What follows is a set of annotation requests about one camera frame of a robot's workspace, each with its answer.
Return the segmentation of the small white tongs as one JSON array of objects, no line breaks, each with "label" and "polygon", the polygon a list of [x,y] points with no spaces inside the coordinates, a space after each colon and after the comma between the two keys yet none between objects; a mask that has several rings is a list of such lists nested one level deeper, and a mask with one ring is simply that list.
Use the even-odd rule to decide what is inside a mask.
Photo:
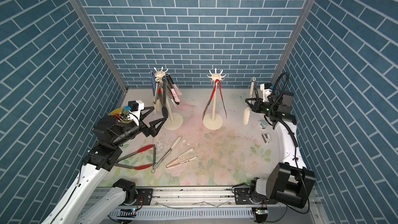
[{"label": "small white tongs", "polygon": [[192,153],[193,151],[194,151],[194,148],[191,147],[190,149],[188,149],[188,150],[185,151],[184,153],[180,154],[177,158],[175,158],[174,160],[172,160],[171,162],[169,162],[169,163],[166,165],[166,168],[167,168],[167,169],[176,168],[176,167],[182,166],[183,164],[186,164],[186,163],[188,163],[188,162],[194,161],[195,159],[198,158],[197,156],[193,156],[193,157],[191,157],[191,158],[182,160],[184,156],[186,156],[186,155]]}]

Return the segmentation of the blue cream tongs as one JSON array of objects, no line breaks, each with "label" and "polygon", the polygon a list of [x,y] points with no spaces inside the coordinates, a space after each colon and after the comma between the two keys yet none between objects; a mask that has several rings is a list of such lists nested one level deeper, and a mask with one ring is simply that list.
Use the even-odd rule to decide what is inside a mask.
[{"label": "blue cream tongs", "polygon": [[150,81],[151,81],[152,93],[153,93],[153,96],[155,96],[155,89],[156,89],[157,83],[155,81],[154,71],[150,71]]}]

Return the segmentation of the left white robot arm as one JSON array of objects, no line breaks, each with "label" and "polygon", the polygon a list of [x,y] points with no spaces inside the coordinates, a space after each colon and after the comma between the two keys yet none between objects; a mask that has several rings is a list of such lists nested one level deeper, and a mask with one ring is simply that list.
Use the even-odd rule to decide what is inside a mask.
[{"label": "left white robot arm", "polygon": [[82,213],[89,198],[105,176],[117,166],[122,154],[121,146],[139,134],[156,137],[168,119],[167,108],[162,108],[162,118],[144,123],[154,111],[142,101],[132,101],[134,108],[128,112],[132,120],[123,122],[121,117],[108,115],[93,128],[98,141],[83,158],[79,174],[56,207],[43,221],[45,224],[99,224],[121,204],[137,202],[135,183],[127,179],[117,180],[108,194]]}]

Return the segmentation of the black steel tongs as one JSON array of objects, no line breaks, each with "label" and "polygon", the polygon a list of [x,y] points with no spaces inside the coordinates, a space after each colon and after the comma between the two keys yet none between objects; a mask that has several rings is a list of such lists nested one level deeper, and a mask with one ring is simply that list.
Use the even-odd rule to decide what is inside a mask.
[{"label": "black steel tongs", "polygon": [[168,100],[168,95],[167,95],[167,90],[168,90],[168,85],[167,84],[168,84],[168,82],[167,82],[166,76],[162,77],[161,82],[162,82],[162,97],[161,97],[161,99],[162,99],[162,102],[163,102],[162,115],[163,115],[163,117],[165,117],[167,119],[170,119],[171,122],[174,122],[174,115],[173,115],[173,112],[171,110],[171,106],[170,106],[170,103],[169,103],[169,100]]}]

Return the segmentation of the steel tongs white tips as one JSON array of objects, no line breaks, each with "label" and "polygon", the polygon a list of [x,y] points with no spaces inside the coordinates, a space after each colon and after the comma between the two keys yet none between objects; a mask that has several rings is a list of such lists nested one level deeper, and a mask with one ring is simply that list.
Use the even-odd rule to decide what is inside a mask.
[{"label": "steel tongs white tips", "polygon": [[174,148],[177,147],[177,145],[179,144],[179,142],[181,141],[182,137],[179,136],[174,144],[171,146],[171,148],[158,160],[158,162],[154,162],[152,169],[151,169],[151,174],[154,174],[156,169],[159,167],[159,165],[165,160],[165,158],[173,151]]}]

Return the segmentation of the steel tongs cream tips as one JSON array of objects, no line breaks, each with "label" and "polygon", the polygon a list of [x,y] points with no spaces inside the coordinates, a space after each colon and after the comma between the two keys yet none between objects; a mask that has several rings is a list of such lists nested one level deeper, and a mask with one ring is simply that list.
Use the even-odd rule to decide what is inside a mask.
[{"label": "steel tongs cream tips", "polygon": [[153,105],[156,105],[157,101],[160,99],[160,97],[158,96],[158,89],[162,88],[162,83],[161,83],[160,79],[156,78],[155,81],[156,81],[157,85],[156,85],[156,89],[155,89],[155,96],[153,96],[154,97]]}]

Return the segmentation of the cream utensil rack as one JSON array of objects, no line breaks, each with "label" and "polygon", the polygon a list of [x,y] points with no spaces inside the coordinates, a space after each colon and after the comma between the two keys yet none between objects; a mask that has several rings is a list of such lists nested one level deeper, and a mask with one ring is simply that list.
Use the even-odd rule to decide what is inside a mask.
[{"label": "cream utensil rack", "polygon": [[157,111],[166,114],[167,120],[164,127],[167,130],[174,131],[183,124],[183,117],[179,113],[172,111],[172,106],[177,107],[180,104],[179,96],[182,95],[177,85],[174,83],[168,68],[161,67],[150,72],[153,99],[152,103]]},{"label": "cream utensil rack", "polygon": [[[209,70],[210,75],[207,77],[210,78],[214,85],[214,81],[216,79],[219,79],[221,82],[224,80],[226,77],[226,74],[223,74],[223,70],[218,71],[216,68],[212,72]],[[227,119],[228,117],[222,117],[219,113],[216,113],[216,108],[217,108],[217,96],[213,99],[213,101],[210,103],[210,106],[208,107],[208,110],[206,112],[206,115],[203,121],[203,125],[205,128],[209,130],[218,130],[223,126],[224,120]]]}]

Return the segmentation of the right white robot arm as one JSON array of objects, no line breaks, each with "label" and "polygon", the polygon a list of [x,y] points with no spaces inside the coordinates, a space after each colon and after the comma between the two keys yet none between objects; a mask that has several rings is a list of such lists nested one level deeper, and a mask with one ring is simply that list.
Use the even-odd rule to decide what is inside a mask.
[{"label": "right white robot arm", "polygon": [[307,168],[299,151],[297,121],[291,113],[294,94],[286,90],[289,79],[289,73],[284,72],[274,84],[262,84],[261,96],[252,85],[249,98],[245,99],[243,123],[248,124],[250,113],[262,114],[272,128],[271,133],[263,137],[267,141],[275,140],[280,151],[279,162],[268,178],[256,177],[251,181],[249,195],[259,204],[273,200],[302,213],[303,208],[309,207],[308,198],[316,176]]}]

